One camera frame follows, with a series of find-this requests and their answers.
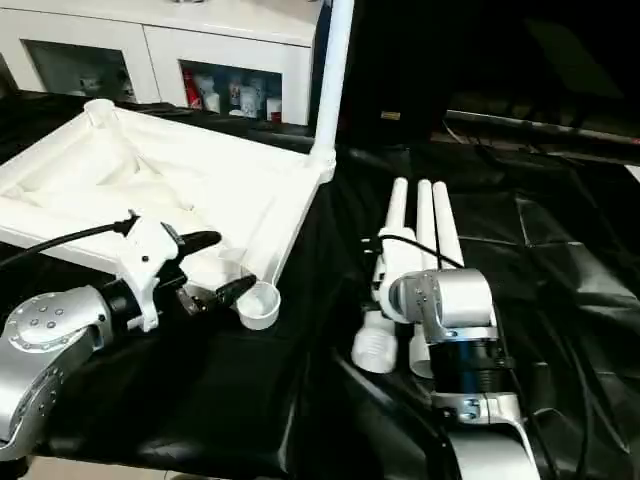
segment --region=screw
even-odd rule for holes
[[[465,420],[475,420],[476,418],[476,414],[475,413],[461,413],[460,415],[458,415],[458,418],[462,421]]]

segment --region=white cabinet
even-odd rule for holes
[[[22,90],[188,106],[186,73],[213,84],[215,102],[204,102],[211,88],[196,95],[220,113],[242,111],[243,89],[248,99],[255,91],[255,117],[280,110],[274,120],[304,125],[322,5],[0,0],[0,54]]]
[[[0,9],[0,53],[22,90],[160,100],[141,25]]]

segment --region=white tube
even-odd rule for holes
[[[436,225],[438,226],[438,241],[440,242],[440,253],[451,260],[464,265],[460,240],[456,230],[456,222],[453,218],[451,203],[447,186],[443,182],[433,185],[433,206],[436,212]],[[442,262],[443,268],[455,268],[448,262]]]
[[[393,182],[391,190],[391,199],[389,200],[389,209],[387,210],[387,228],[404,227],[404,217],[407,209],[407,188],[409,182],[406,178],[396,178]]]
[[[425,247],[436,250],[436,220],[433,212],[433,192],[429,180],[418,182],[418,218],[416,222],[416,235],[418,242]],[[438,259],[426,252],[422,254],[422,268],[435,270],[438,268]]]
[[[353,5],[354,0],[333,2],[316,125],[316,139],[311,149],[312,161],[328,162],[334,168],[336,130],[338,129],[344,70],[349,50]]]
[[[433,378],[429,344],[424,338],[421,323],[416,323],[413,327],[413,338],[409,342],[409,368],[419,377]]]
[[[358,367],[372,373],[389,373],[396,365],[398,340],[395,323],[379,310],[365,313],[364,325],[356,334],[351,359]]]

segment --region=small bottle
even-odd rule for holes
[[[232,107],[240,106],[240,89],[242,88],[242,75],[234,73],[229,80],[229,103]]]
[[[187,105],[189,108],[202,110],[202,100],[198,93],[198,87],[196,87],[196,84],[193,81],[193,73],[191,73],[191,70],[184,70],[182,72],[182,76],[184,78],[184,88],[187,93]]]
[[[245,117],[258,118],[258,95],[255,88],[240,89],[240,109]]]
[[[282,99],[267,98],[267,121],[282,123]]]
[[[205,110],[220,113],[220,95],[214,90],[215,82],[213,77],[196,75],[195,82],[202,95]]]
[[[264,103],[267,97],[266,82],[264,81],[264,77],[251,77],[251,79],[249,79],[249,85],[256,89],[256,108],[260,112],[264,109]]]

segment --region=glass cabinet door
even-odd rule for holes
[[[135,102],[120,50],[23,40],[45,91]]]
[[[0,10],[0,51],[22,90],[159,101],[141,25]]]
[[[307,124],[311,48],[170,28],[144,31],[163,101]]]

